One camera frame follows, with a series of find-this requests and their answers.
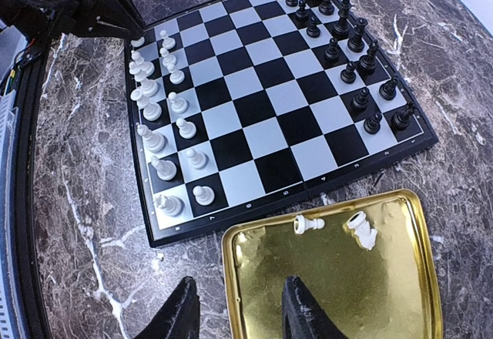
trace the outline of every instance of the marble surface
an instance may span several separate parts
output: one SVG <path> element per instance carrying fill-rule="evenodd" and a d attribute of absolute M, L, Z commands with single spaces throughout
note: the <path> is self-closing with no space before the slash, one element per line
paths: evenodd
<path fill-rule="evenodd" d="M 135 0 L 147 22 L 208 0 Z M 288 210 L 402 187 L 424 206 L 446 338 L 493 337 L 493 40 L 458 0 L 352 0 L 440 138 Z M 53 42 L 35 148 L 42 289 L 54 337 L 134 337 L 196 278 L 203 338 L 230 337 L 221 233 L 151 250 L 136 191 L 118 39 Z"/>

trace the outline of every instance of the white chess piece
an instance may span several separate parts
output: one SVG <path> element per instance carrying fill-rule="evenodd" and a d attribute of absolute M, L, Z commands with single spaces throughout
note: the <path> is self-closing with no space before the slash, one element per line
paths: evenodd
<path fill-rule="evenodd" d="M 144 96 L 142 90 L 138 87 L 130 94 L 130 99 L 137 102 L 139 109 L 144 109 L 144 118 L 148 121 L 155 121 L 161 116 L 161 106 L 155 102 L 150 102 L 149 98 Z"/>
<path fill-rule="evenodd" d="M 194 148 L 187 149 L 185 154 L 188 158 L 188 164 L 196 170 L 200 170 L 207 164 L 207 156 Z"/>
<path fill-rule="evenodd" d="M 170 50 L 175 47 L 175 39 L 173 37 L 169 37 L 168 32 L 165 29 L 163 29 L 159 35 L 163 39 L 163 48 Z"/>
<path fill-rule="evenodd" d="M 176 65 L 169 64 L 166 66 L 169 72 L 169 80 L 173 85 L 182 83 L 185 79 L 185 73 L 176 68 Z"/>
<path fill-rule="evenodd" d="M 170 54 L 167 48 L 161 48 L 159 53 L 163 57 L 163 65 L 166 67 L 169 64 L 176 64 L 176 57 L 173 54 Z"/>
<path fill-rule="evenodd" d="M 171 102 L 171 109 L 174 113 L 182 114 L 187 110 L 188 102 L 184 98 L 178 97 L 176 92 L 170 92 L 168 99 Z"/>
<path fill-rule="evenodd" d="M 151 152 L 159 152 L 166 144 L 166 138 L 160 133 L 154 133 L 146 125 L 138 125 L 137 133 L 142 137 L 144 146 Z"/>
<path fill-rule="evenodd" d="M 195 186 L 193 188 L 193 195 L 195 196 L 197 203 L 201 206 L 208 206 L 216 197 L 214 195 L 214 190 L 208 186 Z"/>
<path fill-rule="evenodd" d="M 178 118 L 176 120 L 176 125 L 179 128 L 179 135 L 184 139 L 192 139 L 197 132 L 195 124 L 193 122 L 187 122 L 183 118 Z"/>
<path fill-rule="evenodd" d="M 164 181 L 170 181 L 174 176 L 176 176 L 176 166 L 175 163 L 170 160 L 161 160 L 157 156 L 151 157 L 151 164 L 157 171 L 157 176 Z"/>
<path fill-rule="evenodd" d="M 175 217 L 178 216 L 182 211 L 182 202 L 176 196 L 164 196 L 159 195 L 154 199 L 154 206 L 163 210 L 167 216 Z"/>

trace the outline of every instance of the chessboard border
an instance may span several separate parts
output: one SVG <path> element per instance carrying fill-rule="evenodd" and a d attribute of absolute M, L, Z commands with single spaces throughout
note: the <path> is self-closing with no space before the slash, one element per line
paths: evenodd
<path fill-rule="evenodd" d="M 204 2 L 202 4 L 193 6 L 192 8 L 188 8 L 181 12 L 177 12 L 159 21 L 155 21 L 146 25 L 145 32 L 149 31 L 150 29 L 154 29 L 157 25 L 162 24 L 167 20 L 177 18 L 181 15 L 194 12 L 208 5 L 216 4 L 218 2 L 223 2 L 223 1 L 225 0 L 213 0 L 211 2 Z M 333 0 L 332 2 L 337 8 L 339 8 L 340 0 Z M 351 23 L 354 24 L 356 22 L 356 19 L 357 17 L 354 15 L 353 12 L 351 12 L 349 18 Z M 369 32 L 367 32 L 366 35 L 364 36 L 364 41 L 367 44 L 370 44 L 371 41 L 373 41 L 374 39 L 375 37 L 373 37 Z M 125 66 L 127 66 L 131 61 L 130 52 L 132 49 L 133 47 L 130 45 L 130 42 L 126 40 L 125 48 L 124 48 Z M 394 63 L 381 50 L 378 51 L 377 57 L 380 59 L 381 62 L 383 61 L 386 62 L 385 65 L 384 63 L 382 63 L 382 65 L 385 68 L 386 72 L 389 74 L 389 76 L 392 76 L 394 73 L 397 73 L 398 75 L 401 76 L 401 74 L 395 68 Z M 388 168 L 392 166 L 394 163 L 399 162 L 410 156 L 416 155 L 432 147 L 434 144 L 438 143 L 438 137 L 433 127 L 431 126 L 426 115 L 423 114 L 420 115 L 419 117 L 421 120 L 419 122 L 419 126 L 423 130 L 423 133 L 420 134 L 420 142 L 413 145 L 412 148 L 405 146 L 404 144 L 407 142 L 407 140 L 404 140 L 398 143 L 398 145 L 393 146 L 391 148 L 394 150 L 394 153 L 389 155 L 387 158 L 385 158 L 385 156 L 382 153 L 375 153 L 374 155 L 371 155 L 365 159 L 360 159 L 358 161 L 359 164 L 358 168 L 354 168 L 353 166 L 352 170 L 348 170 L 350 165 L 342 166 L 341 168 L 332 171 L 330 174 L 333 175 L 334 173 L 337 172 L 346 172 L 346 171 L 347 173 L 339 175 L 335 179 L 330 179 L 327 182 L 322 182 L 318 185 L 312 185 L 311 187 L 307 186 L 306 183 L 313 182 L 313 180 L 315 179 L 308 181 L 303 180 L 302 185 L 304 186 L 304 191 L 295 193 L 288 197 L 284 197 L 280 200 L 276 200 L 273 203 L 268 203 L 266 205 L 254 207 L 252 208 L 252 210 L 246 210 L 245 207 L 242 205 L 235 206 L 217 212 L 218 214 L 221 214 L 222 212 L 227 211 L 230 215 L 224 218 L 217 217 L 217 219 L 215 219 L 216 217 L 202 216 L 202 217 L 197 217 L 194 220 L 190 220 L 185 223 L 182 223 L 180 225 L 175 225 L 175 226 L 180 226 L 179 230 L 176 230 L 175 226 L 171 226 L 166 229 L 159 229 L 159 227 L 157 226 L 157 221 L 156 220 L 151 221 L 150 219 L 151 217 L 150 217 L 149 207 L 150 206 L 152 207 L 153 205 L 147 203 L 149 200 L 146 199 L 146 195 L 145 195 L 148 192 L 152 193 L 152 190 L 150 189 L 149 181 L 147 184 L 145 184 L 143 181 L 144 178 L 148 176 L 147 175 L 143 176 L 141 169 L 147 168 L 147 162 L 145 160 L 145 156 L 139 155 L 139 151 L 143 150 L 142 143 L 137 143 L 136 141 L 135 122 L 139 121 L 139 116 L 138 116 L 139 111 L 137 110 L 137 117 L 135 117 L 135 112 L 134 112 L 135 107 L 132 106 L 134 102 L 129 98 L 130 93 L 132 92 L 132 85 L 134 84 L 134 81 L 131 79 L 130 74 L 128 72 L 125 72 L 125 80 L 126 80 L 127 109 L 129 114 L 129 125 L 130 125 L 130 139 L 132 142 L 132 156 L 133 156 L 134 167 L 136 169 L 137 186 L 139 187 L 139 198 L 143 210 L 144 223 L 146 225 L 146 233 L 149 240 L 149 245 L 151 247 L 161 247 L 163 245 L 174 243 L 176 241 L 197 237 L 201 234 L 209 233 L 211 231 L 225 230 L 227 227 L 231 227 L 232 225 L 237 223 L 264 218 L 267 216 L 268 213 L 272 213 L 276 210 L 279 210 L 286 206 L 290 206 L 294 203 L 308 200 L 311 197 L 317 196 L 322 192 L 335 190 L 337 188 L 347 185 L 348 183 L 352 183 L 353 181 L 356 181 L 364 176 L 369 176 L 372 173 L 378 172 L 379 170 Z M 406 92 L 405 95 L 417 106 L 418 111 L 424 113 L 423 109 L 419 105 L 419 102 L 414 97 L 413 90 L 404 81 L 403 76 L 401 77 L 401 85 L 403 86 L 404 91 Z M 238 210 L 238 213 L 232 216 L 231 213 L 234 213 L 235 210 Z M 210 218 L 210 221 L 206 223 L 199 222 L 201 219 L 205 219 L 205 218 Z"/>

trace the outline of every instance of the gold tray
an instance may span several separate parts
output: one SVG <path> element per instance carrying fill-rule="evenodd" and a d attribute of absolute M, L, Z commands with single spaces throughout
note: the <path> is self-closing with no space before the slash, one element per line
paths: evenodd
<path fill-rule="evenodd" d="M 358 211 L 378 230 L 372 251 L 345 224 Z M 303 235 L 294 217 L 323 218 Z M 350 339 L 443 337 L 440 295 L 418 196 L 396 190 L 231 227 L 223 238 L 234 338 L 281 338 L 281 293 L 298 275 Z"/>

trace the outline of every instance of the chessboard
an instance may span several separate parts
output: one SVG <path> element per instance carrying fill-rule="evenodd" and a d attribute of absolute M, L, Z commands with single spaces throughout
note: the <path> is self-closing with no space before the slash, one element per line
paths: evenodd
<path fill-rule="evenodd" d="M 216 0 L 126 44 L 151 247 L 260 218 L 438 141 L 366 24 L 349 0 Z M 150 120 L 146 109 L 161 113 Z M 191 165 L 190 148 L 203 167 Z M 213 191 L 212 203 L 199 201 L 197 186 Z"/>

